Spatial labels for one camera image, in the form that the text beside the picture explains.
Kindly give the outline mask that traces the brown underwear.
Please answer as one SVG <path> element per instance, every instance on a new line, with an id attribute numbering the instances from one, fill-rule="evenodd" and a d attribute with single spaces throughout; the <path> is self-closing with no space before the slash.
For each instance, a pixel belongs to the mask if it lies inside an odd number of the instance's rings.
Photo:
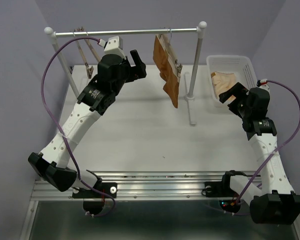
<path id="1" fill-rule="evenodd" d="M 169 54 L 163 34 L 156 34 L 153 47 L 153 61 L 159 70 L 160 77 L 164 80 L 163 90 L 169 96 L 172 105 L 179 106 L 180 72 Z"/>

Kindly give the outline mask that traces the wooden clip hanger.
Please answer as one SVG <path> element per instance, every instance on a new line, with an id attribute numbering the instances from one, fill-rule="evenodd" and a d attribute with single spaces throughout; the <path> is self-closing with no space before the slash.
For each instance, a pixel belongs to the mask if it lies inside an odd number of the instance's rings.
<path id="1" fill-rule="evenodd" d="M 84 32 L 85 29 L 84 29 L 84 27 L 82 26 L 82 27 L 76 28 L 76 31 L 77 31 L 77 32 Z M 101 58 L 100 58 L 100 56 L 97 54 L 95 48 L 92 46 L 90 40 L 89 40 L 89 39 L 85 39 L 84 41 L 85 41 L 86 45 L 88 46 L 88 48 L 90 49 L 91 53 L 93 54 L 94 58 L 96 59 L 97 63 L 99 63 L 100 60 L 101 60 Z"/>
<path id="2" fill-rule="evenodd" d="M 79 41 L 76 40 L 75 43 L 76 43 L 76 46 L 78 48 L 79 54 L 80 54 L 80 56 L 81 56 L 81 58 L 83 60 L 83 63 L 85 65 L 86 75 L 87 75 L 88 79 L 91 79 L 92 75 L 93 75 L 94 67 L 93 66 L 89 66 L 89 64 L 87 62 L 87 59 L 86 59 L 86 56 L 85 56 L 85 54 L 83 52 L 83 49 L 82 49 Z"/>
<path id="3" fill-rule="evenodd" d="M 156 37 L 158 39 L 161 49 L 163 50 L 163 55 L 165 56 L 169 65 L 171 66 L 173 73 L 178 78 L 180 78 L 183 65 L 178 60 L 178 57 L 171 45 L 171 40 L 165 33 L 159 33 L 156 35 Z"/>

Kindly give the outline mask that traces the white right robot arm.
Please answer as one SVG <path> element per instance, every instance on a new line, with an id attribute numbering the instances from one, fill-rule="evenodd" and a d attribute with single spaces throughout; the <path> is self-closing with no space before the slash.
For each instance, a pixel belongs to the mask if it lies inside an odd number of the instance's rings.
<path id="1" fill-rule="evenodd" d="M 288 180 L 279 151 L 296 136 L 300 121 L 289 139 L 279 145 L 275 123 L 267 117 L 268 80 L 258 81 L 257 86 L 250 89 L 237 82 L 221 93 L 219 100 L 225 103 L 230 97 L 235 99 L 228 104 L 228 109 L 242 120 L 258 168 L 251 177 L 238 171 L 226 172 L 220 182 L 221 192 L 236 193 L 233 205 L 240 207 L 246 203 L 256 224 L 291 225 L 300 214 L 300 195 Z"/>

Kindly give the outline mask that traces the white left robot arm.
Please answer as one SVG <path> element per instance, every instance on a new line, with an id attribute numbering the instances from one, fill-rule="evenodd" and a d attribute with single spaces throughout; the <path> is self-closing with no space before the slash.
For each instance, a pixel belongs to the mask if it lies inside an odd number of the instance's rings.
<path id="1" fill-rule="evenodd" d="M 82 188 L 90 197 L 101 193 L 101 184 L 93 179 L 80 183 L 77 170 L 68 167 L 71 154 L 89 128 L 112 105 L 125 83 L 146 77 L 146 65 L 137 50 L 130 54 L 134 65 L 116 54 L 106 54 L 97 65 L 97 74 L 77 97 L 70 116 L 51 142 L 39 153 L 31 153 L 28 162 L 35 172 L 61 192 Z"/>

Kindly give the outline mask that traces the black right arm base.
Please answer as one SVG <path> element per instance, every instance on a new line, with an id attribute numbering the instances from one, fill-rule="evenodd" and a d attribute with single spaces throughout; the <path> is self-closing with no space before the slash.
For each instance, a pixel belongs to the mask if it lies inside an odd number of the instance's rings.
<path id="1" fill-rule="evenodd" d="M 205 181 L 204 189 L 201 193 L 207 198 L 221 198 L 221 200 L 219 200 L 221 209 L 231 214 L 237 214 L 241 206 L 235 203 L 236 197 L 238 197 L 239 194 L 230 188 L 230 180 L 233 176 L 246 177 L 247 175 L 242 171 L 226 171 L 221 181 Z"/>

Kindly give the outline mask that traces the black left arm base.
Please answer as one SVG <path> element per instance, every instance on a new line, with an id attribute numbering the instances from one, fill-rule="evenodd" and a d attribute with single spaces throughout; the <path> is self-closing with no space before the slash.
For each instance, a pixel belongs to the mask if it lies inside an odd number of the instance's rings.
<path id="1" fill-rule="evenodd" d="M 91 218 L 109 215 L 116 207 L 118 184 L 103 182 L 95 172 L 87 170 L 83 181 L 76 180 L 78 185 L 72 187 L 72 198 L 83 200 L 82 208 Z"/>

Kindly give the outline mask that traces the beige cloth in basket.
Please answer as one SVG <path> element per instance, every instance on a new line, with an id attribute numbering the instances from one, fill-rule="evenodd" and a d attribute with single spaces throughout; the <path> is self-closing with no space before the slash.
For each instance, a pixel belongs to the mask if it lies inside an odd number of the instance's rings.
<path id="1" fill-rule="evenodd" d="M 234 73 L 212 72 L 210 74 L 212 86 L 216 98 L 219 100 L 219 95 L 231 89 L 238 81 Z"/>

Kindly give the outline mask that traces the white plastic basket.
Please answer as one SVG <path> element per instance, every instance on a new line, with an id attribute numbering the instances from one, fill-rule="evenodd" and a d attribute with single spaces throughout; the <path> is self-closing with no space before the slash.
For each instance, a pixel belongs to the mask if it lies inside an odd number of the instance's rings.
<path id="1" fill-rule="evenodd" d="M 241 83 L 248 90 L 256 87 L 257 77 L 251 60 L 241 55 L 209 55 L 206 57 L 207 76 L 212 95 L 213 105 L 217 108 L 226 107 L 229 101 L 221 103 L 216 94 L 211 74 L 234 74 L 236 83 Z"/>

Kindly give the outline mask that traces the white clothes rack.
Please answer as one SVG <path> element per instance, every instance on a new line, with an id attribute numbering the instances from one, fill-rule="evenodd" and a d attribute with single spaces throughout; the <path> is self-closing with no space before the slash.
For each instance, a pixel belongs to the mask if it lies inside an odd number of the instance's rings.
<path id="1" fill-rule="evenodd" d="M 194 88 L 196 83 L 196 77 L 199 67 L 200 54 L 202 49 L 203 38 L 207 23 L 201 21 L 198 26 L 193 28 L 158 28 L 158 29 L 130 29 L 130 30 L 106 30 L 106 31 L 79 31 L 79 32 L 55 32 L 51 27 L 44 28 L 44 33 L 49 38 L 53 49 L 57 51 L 59 49 L 58 38 L 76 37 L 76 36 L 121 36 L 121 35 L 145 35 L 145 34 L 174 34 L 174 33 L 196 33 L 197 44 L 195 50 L 194 63 L 191 73 L 184 74 L 184 83 L 186 95 L 184 96 L 187 102 L 189 124 L 195 126 L 196 112 L 195 112 L 195 97 Z"/>

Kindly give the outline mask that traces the aluminium mounting rail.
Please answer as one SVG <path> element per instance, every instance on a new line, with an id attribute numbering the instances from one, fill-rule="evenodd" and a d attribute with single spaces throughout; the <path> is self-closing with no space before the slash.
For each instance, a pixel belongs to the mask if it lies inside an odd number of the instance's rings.
<path id="1" fill-rule="evenodd" d="M 115 200 L 196 201 L 205 182 L 219 182 L 224 171 L 96 171 L 104 183 L 117 183 Z"/>

